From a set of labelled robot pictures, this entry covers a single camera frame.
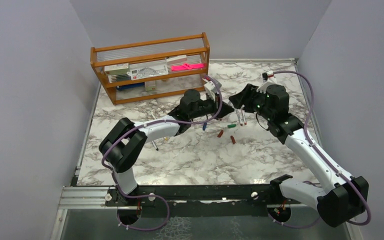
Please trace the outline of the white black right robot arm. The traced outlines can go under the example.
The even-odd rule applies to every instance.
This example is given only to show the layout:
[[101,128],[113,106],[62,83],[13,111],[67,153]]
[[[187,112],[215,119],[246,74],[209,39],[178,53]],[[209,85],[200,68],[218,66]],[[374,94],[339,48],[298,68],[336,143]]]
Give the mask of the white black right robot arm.
[[229,97],[233,107],[267,121],[268,131],[292,150],[313,173],[320,187],[284,177],[272,180],[269,199],[280,204],[293,199],[316,210],[321,219],[337,227],[366,212],[369,183],[340,167],[310,136],[299,118],[289,112],[290,96],[284,86],[271,84],[265,90],[247,84]]

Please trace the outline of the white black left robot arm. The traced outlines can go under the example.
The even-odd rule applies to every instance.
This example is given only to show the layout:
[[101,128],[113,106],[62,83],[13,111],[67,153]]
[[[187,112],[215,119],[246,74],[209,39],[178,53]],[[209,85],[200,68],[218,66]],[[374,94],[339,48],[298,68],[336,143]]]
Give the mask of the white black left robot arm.
[[202,99],[197,90],[189,89],[179,104],[161,118],[145,122],[133,122],[127,117],[120,119],[98,148],[102,153],[101,163],[111,170],[119,190],[118,199],[127,206],[137,200],[133,165],[146,143],[181,135],[195,124],[194,119],[221,119],[233,112],[234,108],[222,101],[219,93],[214,98]]

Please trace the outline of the dark green pen cap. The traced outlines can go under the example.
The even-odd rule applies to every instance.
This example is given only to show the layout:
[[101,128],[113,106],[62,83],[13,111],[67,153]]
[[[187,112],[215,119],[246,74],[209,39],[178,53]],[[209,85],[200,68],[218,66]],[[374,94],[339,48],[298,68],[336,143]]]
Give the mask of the dark green pen cap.
[[227,128],[228,129],[232,129],[232,128],[235,128],[237,125],[236,124],[229,124],[228,126],[227,126]]

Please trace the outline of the white pen red end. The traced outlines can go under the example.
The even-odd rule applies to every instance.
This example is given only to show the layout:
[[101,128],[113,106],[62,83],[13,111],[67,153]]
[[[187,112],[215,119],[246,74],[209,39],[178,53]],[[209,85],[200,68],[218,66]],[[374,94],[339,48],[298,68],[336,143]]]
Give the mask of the white pen red end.
[[244,112],[243,109],[241,109],[240,112],[241,112],[241,115],[242,115],[243,125],[246,126],[247,125],[247,119],[246,119],[246,116],[245,116],[245,112]]

